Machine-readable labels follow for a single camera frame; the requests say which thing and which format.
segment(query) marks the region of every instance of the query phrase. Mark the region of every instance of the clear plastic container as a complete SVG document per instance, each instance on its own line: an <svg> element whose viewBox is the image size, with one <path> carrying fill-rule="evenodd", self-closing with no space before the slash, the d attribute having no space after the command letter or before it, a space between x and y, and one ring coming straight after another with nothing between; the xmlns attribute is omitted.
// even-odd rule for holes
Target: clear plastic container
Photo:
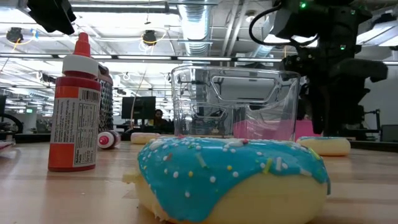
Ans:
<svg viewBox="0 0 398 224"><path fill-rule="evenodd" d="M300 75L251 68L172 71L176 135L294 140Z"/></svg>

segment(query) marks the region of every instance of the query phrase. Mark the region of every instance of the donut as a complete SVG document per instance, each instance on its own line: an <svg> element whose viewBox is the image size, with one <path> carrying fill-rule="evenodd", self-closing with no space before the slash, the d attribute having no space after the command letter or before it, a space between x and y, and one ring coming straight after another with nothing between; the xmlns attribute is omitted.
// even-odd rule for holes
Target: donut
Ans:
<svg viewBox="0 0 398 224"><path fill-rule="evenodd" d="M321 156L347 156L351 150L349 141L342 137L301 137L296 142Z"/></svg>
<svg viewBox="0 0 398 224"><path fill-rule="evenodd" d="M160 134L157 133L132 133L132 144L147 144L151 139L158 138Z"/></svg>
<svg viewBox="0 0 398 224"><path fill-rule="evenodd" d="M330 181L320 156L294 142L159 138L138 154L140 203L172 223L306 223Z"/></svg>

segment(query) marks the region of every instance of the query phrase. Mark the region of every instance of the bottle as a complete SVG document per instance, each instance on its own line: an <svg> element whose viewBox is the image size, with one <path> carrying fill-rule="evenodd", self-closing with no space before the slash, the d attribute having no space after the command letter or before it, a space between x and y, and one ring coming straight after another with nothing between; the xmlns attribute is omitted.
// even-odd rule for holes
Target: bottle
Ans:
<svg viewBox="0 0 398 224"><path fill-rule="evenodd" d="M119 133L113 130L104 131L98 134L98 147L102 149L114 149L120 144Z"/></svg>
<svg viewBox="0 0 398 224"><path fill-rule="evenodd" d="M91 58L88 35L80 33L75 51L63 59L55 81L49 171L95 168L101 85L98 62Z"/></svg>

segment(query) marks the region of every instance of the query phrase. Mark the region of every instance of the ceiling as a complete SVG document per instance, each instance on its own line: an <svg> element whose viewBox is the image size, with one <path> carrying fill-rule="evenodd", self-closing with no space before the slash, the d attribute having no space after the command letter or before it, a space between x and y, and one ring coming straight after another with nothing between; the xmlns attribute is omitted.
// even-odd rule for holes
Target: ceiling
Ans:
<svg viewBox="0 0 398 224"><path fill-rule="evenodd" d="M235 16L235 24L238 26L240 10L247 7L244 12L254 11L258 14L271 7L271 1L257 0L249 1L245 6L245 1L240 1L238 11ZM72 7L76 7L76 21L73 22L75 33L65 35L61 32L47 33L43 27L27 15L26 7L21 4L23 1L6 0L0 3L0 53L20 53L20 54L57 54L68 55L73 52L77 35L79 32L86 32L90 36L91 54L95 55L185 55L186 48L183 41L187 35L187 28L182 27L181 17L178 14L161 13L129 13L128 4L135 4L140 7L154 7L164 2L142 2L142 1L70 1ZM178 1L169 1L170 8L175 9ZM223 43L228 31L228 22L233 19L233 6L235 0L208 1L210 5L210 24L208 41L210 45L207 56L221 56ZM380 14L388 9L393 9L397 4L392 1L366 1L369 9ZM258 45L250 40L248 34L249 22L247 16L243 16L243 21L239 32L238 40L232 48L231 56L237 53L247 54L258 48ZM257 23L254 34L260 37L261 27L264 20ZM7 32L11 27L22 28L24 40L21 44L14 44L6 39ZM142 43L141 35L145 30L154 30L159 40L154 47L148 47ZM295 54L291 47L282 49L272 49L270 57L282 58L286 55ZM389 47L380 47L378 45L367 45L363 47L357 57L371 60L383 60L391 56ZM159 98L158 107L165 110L171 110L171 103L163 102L163 99L171 97L171 86L167 81L169 72L181 65L181 62L169 63L137 63L126 61L108 60L101 62L109 68L110 74L114 80L114 86L124 88L137 88L142 76L145 79L141 88L146 89L138 91L141 96L156 96ZM36 88L40 86L53 86L41 80L44 73L51 77L61 76L62 60L53 58L43 58L27 60L26 58L7 58L0 57L0 86L15 85L17 88L1 88L2 94L9 95L10 98L45 98L49 103L43 114L51 114L51 101L53 100L53 88ZM135 94L136 90L125 90L127 96ZM114 92L115 112L118 112L119 101L122 95ZM8 100L9 105L26 105L29 101Z"/></svg>

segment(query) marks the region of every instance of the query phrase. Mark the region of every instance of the white ceiling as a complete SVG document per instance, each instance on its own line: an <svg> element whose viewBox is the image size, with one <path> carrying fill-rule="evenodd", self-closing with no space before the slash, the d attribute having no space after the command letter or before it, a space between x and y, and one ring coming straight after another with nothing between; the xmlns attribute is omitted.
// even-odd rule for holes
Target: white ceiling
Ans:
<svg viewBox="0 0 398 224"><path fill-rule="evenodd" d="M22 53L22 54L70 54L73 51L77 34L86 32L90 35L91 53L103 55L183 55L185 45L179 44L178 40L183 39L181 21L178 15L174 14L131 14L131 13L97 13L97 12L76 12L77 20L73 23L75 34L71 36L60 32L46 33L46 31L35 23L23 10L12 7L1 7L0 3L0 53ZM255 10L257 13L270 8L271 1L251 1L248 10ZM211 10L212 20L210 31L213 44L210 55L219 56L223 45L227 21L233 7L233 0L222 0ZM257 23L255 35L261 36L258 29L262 23ZM245 20L241 24L237 41L233 48L235 53L247 53L255 50L258 45L249 41L249 23ZM5 35L11 27L21 27L24 35L22 45L15 46L10 43ZM39 33L38 38L33 36L31 30ZM158 41L153 49L143 50L140 48L141 35L145 30L156 31ZM281 58L288 54L294 54L294 49L274 49L271 54ZM388 47L369 46L364 47L358 55L360 58L382 60L391 56ZM139 80L145 73L146 77L142 83L143 88L170 88L165 76L175 67L176 63L127 63L127 62L105 62L104 66L109 68L116 86L137 87ZM0 58L0 85L22 85L22 86L45 86L37 79L39 71L48 75L59 77L62 70L62 62L54 60L22 60L18 58ZM29 88L8 88L14 94L24 96L28 92L35 92L53 97L52 89L29 89ZM154 95L159 99L165 97L165 91L142 91L142 96Z"/></svg>

